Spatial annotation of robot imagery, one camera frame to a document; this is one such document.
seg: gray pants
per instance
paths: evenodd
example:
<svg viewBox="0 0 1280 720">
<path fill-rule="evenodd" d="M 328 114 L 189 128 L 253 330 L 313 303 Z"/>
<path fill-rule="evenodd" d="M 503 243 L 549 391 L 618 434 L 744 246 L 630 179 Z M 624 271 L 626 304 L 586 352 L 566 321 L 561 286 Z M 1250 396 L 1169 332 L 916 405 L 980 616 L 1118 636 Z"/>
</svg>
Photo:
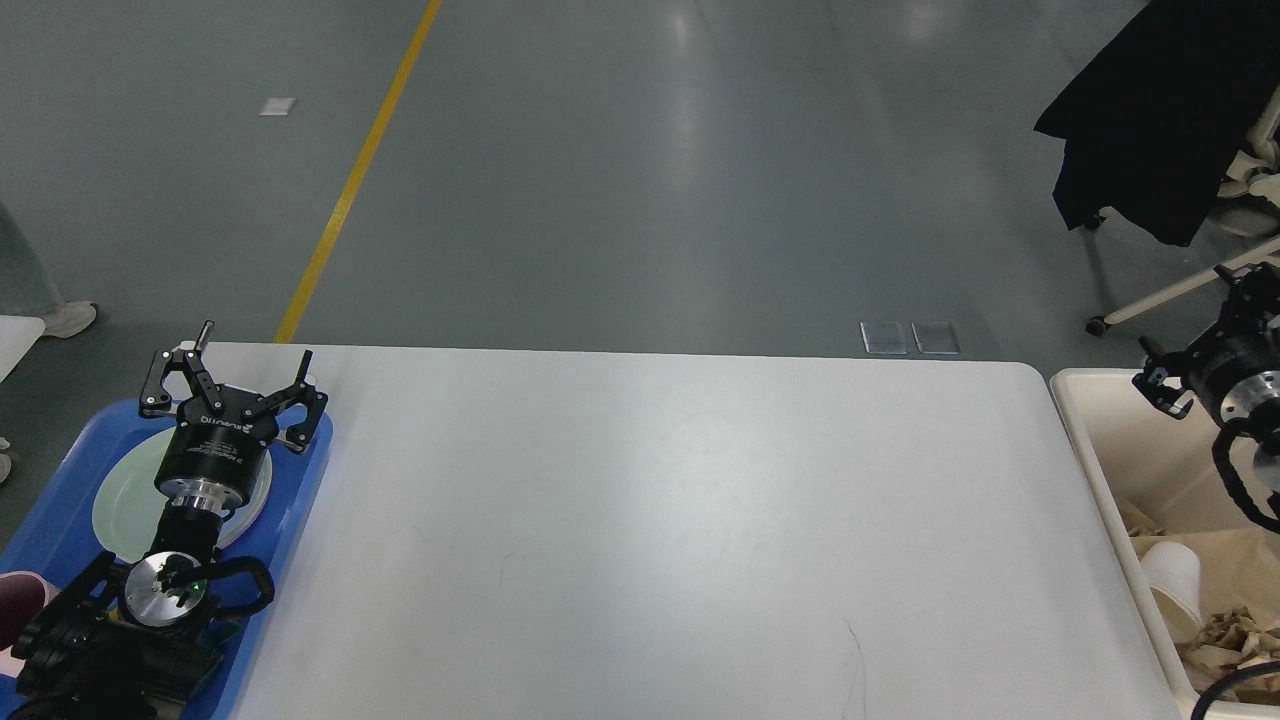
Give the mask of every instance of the gray pants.
<svg viewBox="0 0 1280 720">
<path fill-rule="evenodd" d="M 46 315 L 61 302 L 45 264 L 0 202 L 0 315 Z"/>
</svg>

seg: blue tray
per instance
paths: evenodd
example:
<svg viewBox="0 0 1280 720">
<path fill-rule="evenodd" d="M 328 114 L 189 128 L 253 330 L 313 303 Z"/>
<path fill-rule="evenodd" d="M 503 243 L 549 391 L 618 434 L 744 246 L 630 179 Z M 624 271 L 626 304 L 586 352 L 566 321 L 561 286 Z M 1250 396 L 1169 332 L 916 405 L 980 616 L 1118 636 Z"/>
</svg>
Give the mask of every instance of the blue tray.
<svg viewBox="0 0 1280 720">
<path fill-rule="evenodd" d="M 280 415 L 280 427 L 300 423 L 302 418 L 302 407 L 291 407 Z M 93 498 L 106 473 L 140 442 L 173 425 L 172 419 L 140 418 L 136 400 L 115 402 L 95 415 L 0 555 L 0 573 L 32 570 L 59 588 L 67 587 L 102 551 L 93 534 L 92 512 Z M 227 557 L 252 555 L 266 564 L 275 579 L 276 594 L 289 592 L 284 587 L 284 571 L 320 487 L 332 438 L 333 421 L 325 415 L 311 447 L 302 455 L 271 446 L 271 488 L 266 503 L 248 530 L 224 551 Z M 257 593 L 247 580 L 228 579 L 218 585 L 218 594 L 227 603 L 239 603 Z M 273 607 L 251 618 L 242 633 L 223 644 L 224 659 L 218 674 L 187 703 L 183 720 L 230 716 Z M 14 692 L 14 679 L 0 675 L 0 717 L 8 716 L 24 700 Z"/>
</svg>

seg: gray floor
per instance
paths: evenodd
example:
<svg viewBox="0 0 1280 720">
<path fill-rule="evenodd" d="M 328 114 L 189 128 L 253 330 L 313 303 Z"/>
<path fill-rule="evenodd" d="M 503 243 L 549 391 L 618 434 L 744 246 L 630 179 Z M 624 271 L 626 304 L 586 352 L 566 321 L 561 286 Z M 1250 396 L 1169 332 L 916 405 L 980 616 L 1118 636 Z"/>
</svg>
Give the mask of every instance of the gray floor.
<svg viewBox="0 0 1280 720">
<path fill-rule="evenodd" d="M 1133 365 L 1220 295 L 1083 319 L 1236 246 L 1068 233 L 1029 128 L 1140 5 L 444 0 L 296 341 L 858 357 L 943 319 L 960 359 Z M 0 197 L 102 306 L 0 386 L 0 542 L 154 348 L 270 341 L 425 6 L 0 4 Z"/>
</svg>

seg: black cable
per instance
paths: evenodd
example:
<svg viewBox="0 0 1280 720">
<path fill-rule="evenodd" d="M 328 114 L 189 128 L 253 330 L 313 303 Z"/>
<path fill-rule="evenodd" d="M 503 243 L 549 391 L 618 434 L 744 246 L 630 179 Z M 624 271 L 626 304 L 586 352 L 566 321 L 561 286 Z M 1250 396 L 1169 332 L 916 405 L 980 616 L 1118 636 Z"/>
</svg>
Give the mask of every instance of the black cable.
<svg viewBox="0 0 1280 720">
<path fill-rule="evenodd" d="M 1190 720 L 1204 720 L 1204 714 L 1208 712 L 1208 706 L 1213 705 L 1213 702 L 1222 697 L 1222 693 L 1226 691 L 1245 680 L 1252 680 L 1253 678 L 1270 675 L 1272 673 L 1280 673 L 1280 661 L 1251 665 L 1225 675 L 1221 680 L 1210 685 L 1208 689 L 1204 691 L 1204 694 L 1196 701 L 1196 707 L 1192 708 Z"/>
<path fill-rule="evenodd" d="M 1222 430 L 1217 433 L 1217 439 L 1213 441 L 1213 465 L 1217 468 L 1217 474 L 1222 477 L 1222 487 L 1226 488 L 1226 495 L 1231 497 L 1235 506 L 1240 509 L 1240 512 L 1244 512 L 1244 516 L 1254 524 L 1280 534 L 1280 520 L 1263 515 L 1258 510 L 1257 503 L 1249 497 L 1249 491 L 1244 488 L 1244 480 L 1240 479 L 1240 474 L 1231 465 L 1231 443 L 1235 442 L 1235 438 L 1243 436 L 1247 429 L 1248 421 L 1243 418 L 1236 418 L 1222 425 Z"/>
</svg>

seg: white plate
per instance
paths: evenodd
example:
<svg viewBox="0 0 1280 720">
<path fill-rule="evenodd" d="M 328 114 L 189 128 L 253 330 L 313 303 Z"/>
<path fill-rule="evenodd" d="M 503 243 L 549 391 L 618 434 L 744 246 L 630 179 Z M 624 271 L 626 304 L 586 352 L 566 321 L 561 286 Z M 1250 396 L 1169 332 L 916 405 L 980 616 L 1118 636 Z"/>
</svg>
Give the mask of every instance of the white plate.
<svg viewBox="0 0 1280 720">
<path fill-rule="evenodd" d="M 124 562 L 137 562 L 151 550 L 156 525 L 169 498 L 155 487 L 160 461 L 174 428 L 156 433 L 128 451 L 102 479 L 93 498 L 93 534 Z M 223 523 L 218 547 L 227 547 L 257 519 L 271 489 L 271 456 L 262 459 L 248 505 Z"/>
</svg>

